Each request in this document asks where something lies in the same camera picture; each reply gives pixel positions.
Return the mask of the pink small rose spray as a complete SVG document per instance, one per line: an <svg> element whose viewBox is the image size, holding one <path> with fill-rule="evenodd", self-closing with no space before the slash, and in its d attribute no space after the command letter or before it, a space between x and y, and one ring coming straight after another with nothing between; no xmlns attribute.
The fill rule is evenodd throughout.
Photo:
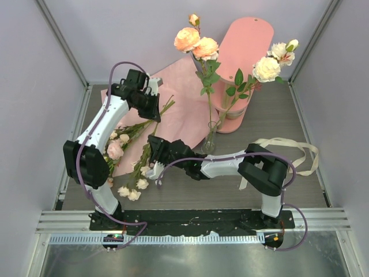
<svg viewBox="0 0 369 277"><path fill-rule="evenodd" d="M104 147L103 154L111 160L119 160L125 149L152 124L153 120L146 120L131 126L120 126L115 129Z"/></svg>

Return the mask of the purple pink wrapping paper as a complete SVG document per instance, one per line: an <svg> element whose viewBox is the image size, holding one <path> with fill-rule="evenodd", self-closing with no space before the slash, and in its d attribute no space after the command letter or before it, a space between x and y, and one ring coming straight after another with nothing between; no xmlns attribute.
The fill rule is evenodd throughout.
<svg viewBox="0 0 369 277"><path fill-rule="evenodd" d="M206 94L200 95L202 83L197 77L195 62L191 55L184 57L163 70L152 75L153 78L162 78L163 85L159 87L160 110L170 96L175 103L161 116L156 136L167 141L181 139L190 148L195 148L209 133L209 104ZM219 119L215 108L211 109L212 120ZM119 126L132 126L145 122L138 116L136 109L131 109L117 124ZM133 163L141 154L147 136L153 132L155 122L151 124L140 137L123 150L123 158L114 170L112 176L117 177L133 171Z"/></svg>

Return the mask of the peach rose flower stem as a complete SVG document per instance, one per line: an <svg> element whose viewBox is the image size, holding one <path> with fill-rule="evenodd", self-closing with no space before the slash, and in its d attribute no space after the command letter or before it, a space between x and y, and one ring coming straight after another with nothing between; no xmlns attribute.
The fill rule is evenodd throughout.
<svg viewBox="0 0 369 277"><path fill-rule="evenodd" d="M109 187L112 188L114 185L114 179L112 175L113 175L114 170L119 166L121 158L114 160L114 159L111 159L107 155L103 155L103 158L107 162L108 167L109 167L109 175L107 178L107 182L108 182Z"/></svg>

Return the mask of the white peony flower stem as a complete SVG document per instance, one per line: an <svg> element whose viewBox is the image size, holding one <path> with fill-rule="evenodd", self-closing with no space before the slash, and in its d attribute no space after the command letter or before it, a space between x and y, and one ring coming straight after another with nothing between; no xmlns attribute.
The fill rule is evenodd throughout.
<svg viewBox="0 0 369 277"><path fill-rule="evenodd" d="M219 120L216 123L217 132L232 133L239 128L253 93L260 90L264 83L283 82L280 77L282 68L292 65L298 47L297 39L274 43L266 55L252 65L249 74L242 69L236 71L234 81L224 86Z"/></svg>

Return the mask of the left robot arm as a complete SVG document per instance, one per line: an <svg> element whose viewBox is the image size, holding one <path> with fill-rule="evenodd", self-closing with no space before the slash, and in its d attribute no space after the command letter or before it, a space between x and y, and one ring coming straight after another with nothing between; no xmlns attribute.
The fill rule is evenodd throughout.
<svg viewBox="0 0 369 277"><path fill-rule="evenodd" d="M110 230L121 227L123 212L107 181L109 166L103 151L116 125L131 109L136 109L141 118L160 122L162 83L161 78L130 69L120 83L109 83L102 107L87 129L76 141L67 140L63 145L68 176L80 184L86 197L93 201L93 218Z"/></svg>

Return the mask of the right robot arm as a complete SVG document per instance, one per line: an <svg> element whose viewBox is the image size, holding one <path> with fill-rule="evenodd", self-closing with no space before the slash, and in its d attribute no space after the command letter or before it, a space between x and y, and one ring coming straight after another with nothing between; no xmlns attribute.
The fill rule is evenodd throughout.
<svg viewBox="0 0 369 277"><path fill-rule="evenodd" d="M282 156L256 143L243 151L218 156L199 154L182 140L169 142L154 135L148 136L148 144L153 169L146 176L158 186L164 172L173 166L196 181L241 176L262 195L261 223L268 228L280 223L284 182L288 169L292 168L292 163Z"/></svg>

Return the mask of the cream ribbon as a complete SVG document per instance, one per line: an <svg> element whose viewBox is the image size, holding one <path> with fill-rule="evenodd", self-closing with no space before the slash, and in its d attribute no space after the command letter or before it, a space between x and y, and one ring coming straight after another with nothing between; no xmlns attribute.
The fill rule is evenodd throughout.
<svg viewBox="0 0 369 277"><path fill-rule="evenodd" d="M282 154L291 158L297 175L310 176L318 169L319 149L314 145L282 137L259 138L255 143L268 150L282 150Z"/></svg>

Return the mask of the single green flower stem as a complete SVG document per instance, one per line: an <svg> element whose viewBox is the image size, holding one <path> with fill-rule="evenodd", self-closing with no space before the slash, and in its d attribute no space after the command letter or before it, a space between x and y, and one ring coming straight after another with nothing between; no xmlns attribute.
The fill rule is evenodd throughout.
<svg viewBox="0 0 369 277"><path fill-rule="evenodd" d="M200 94L206 95L208 98L209 122L216 121L212 115L211 95L215 93L213 84L220 79L216 73L221 65L218 61L219 44L212 38L201 36L201 19L197 14L189 15L189 24L189 27L181 29L176 34L174 46L182 53L190 53L199 62L201 69L195 73L203 86Z"/></svg>

